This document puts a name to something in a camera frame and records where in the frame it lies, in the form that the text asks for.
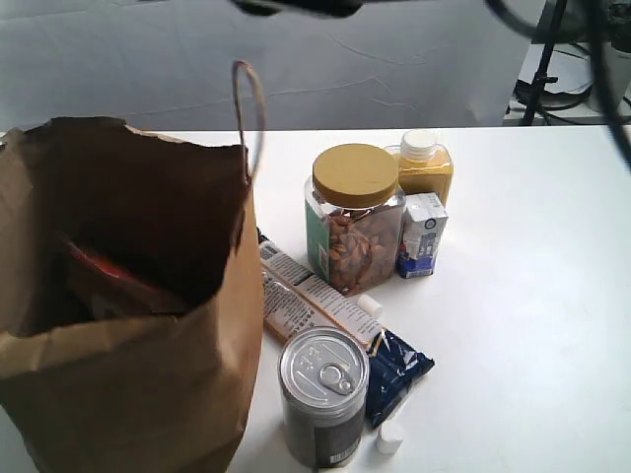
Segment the dark robot arm overhead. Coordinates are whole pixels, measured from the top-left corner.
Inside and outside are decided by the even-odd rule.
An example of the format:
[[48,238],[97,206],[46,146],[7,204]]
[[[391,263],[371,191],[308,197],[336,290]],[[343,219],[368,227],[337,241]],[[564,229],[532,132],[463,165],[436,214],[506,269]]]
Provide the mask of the dark robot arm overhead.
[[[348,18],[365,4],[363,1],[235,1],[241,11],[254,16],[269,17],[283,10],[307,12],[316,16],[336,19]],[[503,1],[486,1],[485,7],[507,29],[532,39],[536,25],[526,22]],[[600,1],[581,1],[579,7],[585,16],[586,38],[591,55],[591,75],[596,101],[611,138],[623,161],[630,162],[630,141],[624,122],[617,111],[611,88],[611,74],[605,62],[604,44],[608,33],[606,10]]]

